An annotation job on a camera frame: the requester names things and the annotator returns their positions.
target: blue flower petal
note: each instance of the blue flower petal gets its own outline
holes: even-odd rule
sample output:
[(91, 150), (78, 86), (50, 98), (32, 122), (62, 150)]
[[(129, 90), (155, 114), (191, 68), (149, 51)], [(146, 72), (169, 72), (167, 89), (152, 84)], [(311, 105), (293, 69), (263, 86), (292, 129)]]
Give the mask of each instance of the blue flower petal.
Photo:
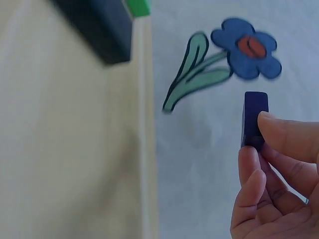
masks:
[(272, 80), (280, 75), (282, 66), (276, 58), (270, 56), (258, 63), (258, 69), (266, 78)]
[(216, 46), (231, 51), (235, 47), (235, 43), (228, 35), (229, 34), (223, 30), (213, 30), (210, 38)]
[(221, 24), (223, 30), (240, 31), (247, 34), (255, 32), (254, 27), (247, 21), (240, 18), (229, 18)]
[(264, 32), (256, 32), (254, 36), (265, 46), (269, 54), (277, 49), (277, 42), (272, 36)]
[(252, 80), (259, 76), (256, 61), (243, 55), (239, 50), (229, 53), (228, 64), (234, 73), (244, 80)]
[(211, 33), (213, 43), (221, 48), (231, 51), (236, 47), (236, 41), (243, 35), (252, 35), (253, 26), (239, 18), (230, 18), (222, 23), (222, 30), (214, 30)]

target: white surface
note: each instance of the white surface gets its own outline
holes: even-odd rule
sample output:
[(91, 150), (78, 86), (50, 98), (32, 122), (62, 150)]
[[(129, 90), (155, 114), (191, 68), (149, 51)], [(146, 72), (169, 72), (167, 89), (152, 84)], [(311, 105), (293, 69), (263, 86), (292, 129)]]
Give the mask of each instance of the white surface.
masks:
[[(319, 3), (315, 0), (154, 0), (153, 46), (159, 219), (161, 239), (225, 239), (239, 191), (237, 153), (244, 93), (264, 91), (271, 113), (319, 120)], [(189, 37), (207, 36), (237, 16), (277, 41), (278, 80), (223, 85), (182, 99), (171, 115), (161, 112)], [(208, 54), (219, 51), (211, 43)]]
[(49, 1), (0, 1), (1, 239), (156, 238), (147, 22), (107, 68)]

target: finger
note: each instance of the finger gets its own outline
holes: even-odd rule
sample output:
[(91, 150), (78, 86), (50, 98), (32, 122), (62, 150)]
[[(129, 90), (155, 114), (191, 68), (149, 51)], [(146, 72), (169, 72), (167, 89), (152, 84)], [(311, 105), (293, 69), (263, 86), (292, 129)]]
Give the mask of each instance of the finger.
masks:
[(299, 161), (317, 163), (319, 122), (275, 119), (269, 113), (261, 112), (258, 126), (271, 148)]
[(257, 218), (259, 222), (262, 225), (271, 223), (282, 216), (282, 213), (274, 206), (268, 190), (265, 188), (265, 191), (257, 205)]
[(260, 169), (258, 153), (254, 147), (246, 146), (239, 150), (238, 169), (242, 186), (256, 169)]
[[(255, 148), (246, 146), (239, 150), (238, 167), (240, 183), (241, 185), (244, 185), (256, 169), (261, 169), (259, 155)], [(261, 224), (270, 223), (281, 216), (282, 214), (274, 207), (273, 202), (265, 189), (257, 205), (257, 218), (259, 222)]]
[(261, 154), (279, 171), (292, 188), (304, 197), (310, 197), (319, 183), (319, 175), (314, 164), (284, 156), (267, 144), (264, 145)]
[(266, 176), (257, 169), (242, 186), (235, 200), (230, 232), (234, 239), (243, 239), (260, 226), (256, 220), (257, 204), (265, 190)]
[(266, 174), (266, 189), (274, 206), (283, 214), (293, 213), (304, 208), (306, 204), (294, 193), (288, 191), (287, 186), (272, 170), (269, 163), (261, 156), (260, 164)]

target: beige surface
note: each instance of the beige surface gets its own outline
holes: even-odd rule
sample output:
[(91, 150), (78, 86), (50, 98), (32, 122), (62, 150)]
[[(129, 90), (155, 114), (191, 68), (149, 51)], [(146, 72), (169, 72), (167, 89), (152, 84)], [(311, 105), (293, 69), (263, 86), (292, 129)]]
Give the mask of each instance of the beige surface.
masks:
[(139, 19), (106, 69), (46, 1), (0, 2), (1, 238), (157, 238), (151, 48)]

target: drawn flower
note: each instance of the drawn flower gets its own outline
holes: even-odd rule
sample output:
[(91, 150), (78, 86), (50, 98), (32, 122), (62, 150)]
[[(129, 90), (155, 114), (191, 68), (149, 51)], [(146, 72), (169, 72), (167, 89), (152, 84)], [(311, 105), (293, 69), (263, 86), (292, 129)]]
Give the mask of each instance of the drawn flower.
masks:
[(221, 27), (212, 31), (211, 40), (227, 51), (228, 64), (237, 76), (252, 80), (260, 73), (268, 79), (280, 75), (282, 66), (272, 56), (277, 49), (273, 37), (256, 32), (250, 23), (239, 18), (229, 18)]

